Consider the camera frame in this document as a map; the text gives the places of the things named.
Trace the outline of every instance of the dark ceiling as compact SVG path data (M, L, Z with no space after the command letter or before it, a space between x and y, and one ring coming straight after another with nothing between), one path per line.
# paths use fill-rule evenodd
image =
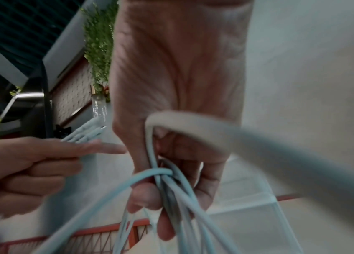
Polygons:
M0 0L0 53L28 76L84 0Z

